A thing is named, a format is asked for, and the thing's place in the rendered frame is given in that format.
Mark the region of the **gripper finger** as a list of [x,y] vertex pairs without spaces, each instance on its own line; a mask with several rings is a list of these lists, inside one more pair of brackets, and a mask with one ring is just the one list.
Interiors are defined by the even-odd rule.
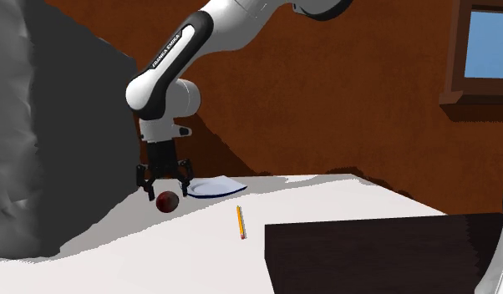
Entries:
[[149,201],[153,201],[155,199],[155,191],[153,187],[155,177],[151,175],[149,179],[145,178],[146,172],[149,170],[148,165],[138,164],[136,166],[136,184],[147,193]]
[[180,187],[182,195],[186,197],[188,195],[187,188],[190,186],[191,181],[195,178],[191,161],[189,159],[183,159],[178,161],[179,166],[179,178]]

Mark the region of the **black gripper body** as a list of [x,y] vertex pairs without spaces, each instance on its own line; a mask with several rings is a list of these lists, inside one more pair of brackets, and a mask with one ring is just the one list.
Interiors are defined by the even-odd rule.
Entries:
[[179,165],[174,140],[148,143],[146,149],[150,173],[154,178],[177,178]]

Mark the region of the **white plate with blue rim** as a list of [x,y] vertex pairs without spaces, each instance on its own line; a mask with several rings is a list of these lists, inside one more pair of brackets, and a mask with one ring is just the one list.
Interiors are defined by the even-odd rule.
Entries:
[[246,188],[247,185],[220,175],[212,178],[193,179],[187,188],[187,194],[195,198],[218,198],[235,194]]

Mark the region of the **dark red ball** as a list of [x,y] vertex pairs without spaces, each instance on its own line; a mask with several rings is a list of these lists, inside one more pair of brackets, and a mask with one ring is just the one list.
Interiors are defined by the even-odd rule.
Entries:
[[173,191],[164,191],[155,199],[156,208],[163,213],[171,213],[179,205],[179,196]]

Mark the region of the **yellow pencil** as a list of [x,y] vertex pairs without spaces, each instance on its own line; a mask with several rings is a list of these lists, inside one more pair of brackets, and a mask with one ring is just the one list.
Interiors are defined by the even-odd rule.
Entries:
[[240,237],[242,240],[245,240],[246,239],[246,231],[245,231],[245,226],[244,226],[242,209],[239,205],[236,207],[236,214],[237,214],[237,219],[238,219]]

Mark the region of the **large grey lumpy shape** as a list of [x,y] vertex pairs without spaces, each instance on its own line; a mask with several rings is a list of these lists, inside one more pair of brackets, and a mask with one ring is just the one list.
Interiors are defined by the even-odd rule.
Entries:
[[0,0],[0,258],[55,256],[136,191],[135,71],[45,0]]

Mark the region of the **brown framed window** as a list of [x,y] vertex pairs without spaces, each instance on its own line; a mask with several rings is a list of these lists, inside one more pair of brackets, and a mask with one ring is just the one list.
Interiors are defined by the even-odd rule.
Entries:
[[455,122],[503,122],[503,0],[453,0],[439,106]]

